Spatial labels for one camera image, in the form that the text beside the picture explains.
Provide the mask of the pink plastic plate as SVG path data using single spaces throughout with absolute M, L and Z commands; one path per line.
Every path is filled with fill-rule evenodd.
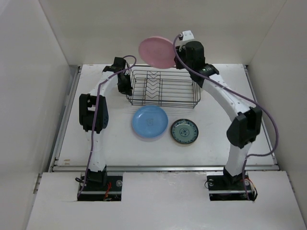
M 138 48 L 140 58 L 151 67 L 169 69 L 175 66 L 173 43 L 160 36 L 143 40 Z

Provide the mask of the metal wire dish rack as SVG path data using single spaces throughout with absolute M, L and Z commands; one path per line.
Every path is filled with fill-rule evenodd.
M 194 108 L 201 100 L 201 89 L 187 71 L 135 69 L 131 72 L 132 105 Z

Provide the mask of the light blue plastic plate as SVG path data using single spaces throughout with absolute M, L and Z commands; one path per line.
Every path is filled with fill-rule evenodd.
M 156 105 L 146 105 L 139 108 L 133 115 L 132 128 L 142 138 L 157 138 L 168 127 L 166 112 Z

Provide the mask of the blue patterned glass plate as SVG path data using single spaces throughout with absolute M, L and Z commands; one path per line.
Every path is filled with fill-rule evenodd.
M 199 129 L 193 121 L 189 119 L 179 119 L 172 124 L 170 133 L 177 143 L 191 144 L 198 138 Z

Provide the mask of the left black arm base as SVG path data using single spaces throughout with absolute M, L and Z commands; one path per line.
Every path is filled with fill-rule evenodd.
M 121 201 L 123 176 L 111 175 L 107 176 L 106 182 L 96 183 L 87 182 L 83 187 L 83 181 L 75 179 L 79 182 L 77 201 Z

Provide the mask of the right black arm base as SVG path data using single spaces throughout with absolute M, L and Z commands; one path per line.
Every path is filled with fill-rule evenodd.
M 255 201 L 258 191 L 248 174 L 243 179 L 239 175 L 234 182 L 226 175 L 208 175 L 205 186 L 209 191 L 210 201 Z

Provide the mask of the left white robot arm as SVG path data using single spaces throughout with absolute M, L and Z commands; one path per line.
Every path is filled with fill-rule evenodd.
M 88 134 L 90 142 L 90 155 L 81 184 L 91 182 L 96 190 L 102 190 L 107 186 L 107 178 L 104 176 L 106 160 L 102 153 L 103 132 L 109 122 L 106 97 L 114 87 L 123 95 L 132 95 L 131 66 L 126 58 L 133 57 L 115 57 L 113 64 L 103 69 L 102 77 L 94 88 L 89 93 L 79 96 L 79 123 Z

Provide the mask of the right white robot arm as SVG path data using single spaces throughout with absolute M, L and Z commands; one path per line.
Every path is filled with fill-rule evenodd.
M 183 47 L 173 46 L 177 69 L 186 69 L 191 79 L 209 93 L 228 115 L 231 125 L 226 131 L 230 151 L 223 170 L 222 183 L 232 189 L 244 179 L 244 162 L 252 143 L 260 133 L 262 110 L 241 101 L 232 92 L 219 70 L 206 63 L 204 47 L 199 41 L 190 41 Z

